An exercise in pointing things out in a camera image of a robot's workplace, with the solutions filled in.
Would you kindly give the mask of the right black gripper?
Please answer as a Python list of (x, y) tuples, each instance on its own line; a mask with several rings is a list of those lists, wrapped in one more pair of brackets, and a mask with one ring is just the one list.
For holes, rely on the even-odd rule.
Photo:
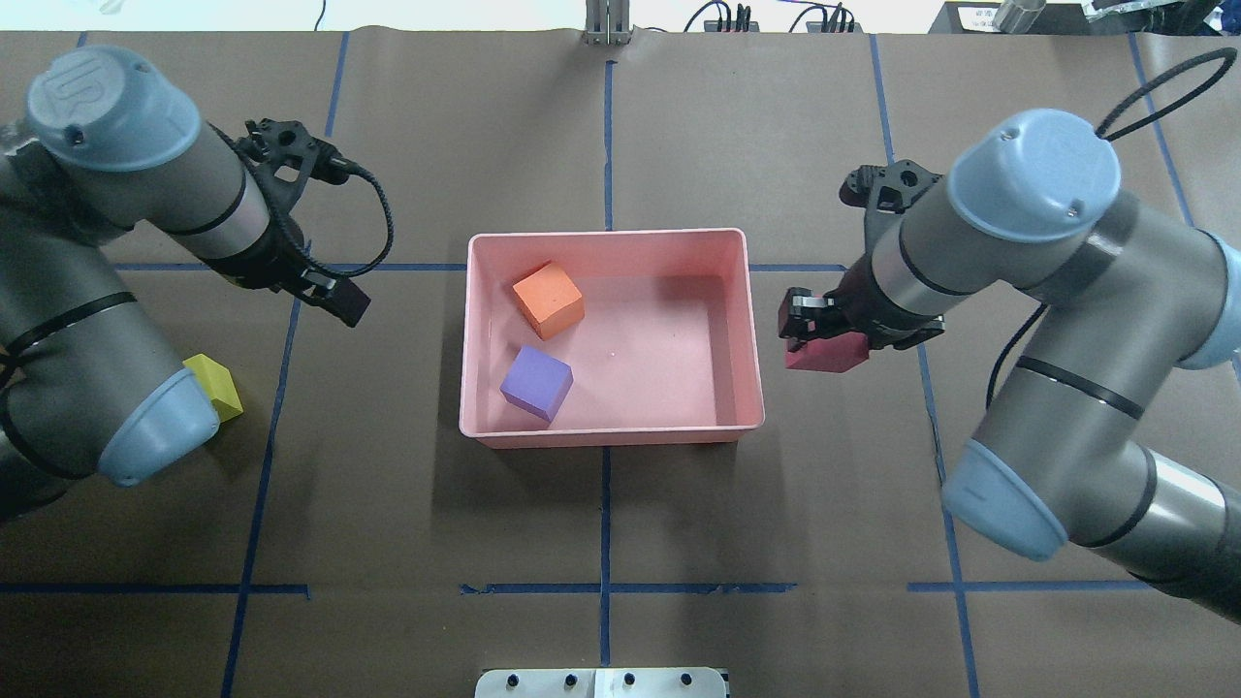
[(841, 283), (815, 296), (808, 288), (787, 288), (779, 308), (779, 337), (787, 351), (799, 351), (812, 342), (850, 332), (866, 337), (872, 350), (892, 347), (906, 350), (944, 333), (942, 315), (920, 315), (896, 306), (877, 283), (872, 270), (877, 243), (903, 215), (939, 183), (939, 174), (912, 160), (887, 165), (860, 165), (841, 184), (839, 197), (861, 207), (862, 256), (843, 274)]

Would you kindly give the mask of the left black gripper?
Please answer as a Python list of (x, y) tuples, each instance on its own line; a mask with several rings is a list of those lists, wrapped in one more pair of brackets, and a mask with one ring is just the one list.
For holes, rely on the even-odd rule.
[(218, 273), (244, 289), (284, 289), (319, 306), (349, 328), (356, 328), (371, 304), (364, 288), (311, 258), (293, 207), (311, 178), (340, 185), (350, 174), (334, 165), (336, 147), (311, 137), (297, 120), (244, 122), (244, 137), (218, 137), (248, 173), (247, 191), (258, 196), (261, 224), (256, 241), (218, 262)]

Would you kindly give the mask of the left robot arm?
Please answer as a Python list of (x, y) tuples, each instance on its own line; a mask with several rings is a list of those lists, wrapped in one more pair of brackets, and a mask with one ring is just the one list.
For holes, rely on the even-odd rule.
[(132, 487), (221, 419), (105, 257), (146, 222), (243, 289), (284, 291), (356, 325), (352, 270), (315, 260), (292, 211), (307, 183), (379, 180), (299, 122), (232, 139), (141, 53), (72, 48), (2, 127), (2, 522), (94, 474)]

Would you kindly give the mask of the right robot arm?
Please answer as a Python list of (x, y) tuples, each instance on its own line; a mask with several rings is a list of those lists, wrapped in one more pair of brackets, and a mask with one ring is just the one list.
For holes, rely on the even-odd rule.
[(860, 334), (903, 350), (997, 282), (1045, 312), (942, 486), (957, 520), (1035, 561), (1080, 545), (1239, 620), (1239, 493), (1136, 442), (1175, 369), (1239, 351), (1239, 251), (1121, 186), (1081, 116), (1010, 116), (944, 175), (861, 168), (865, 253), (834, 289), (792, 287), (791, 353)]

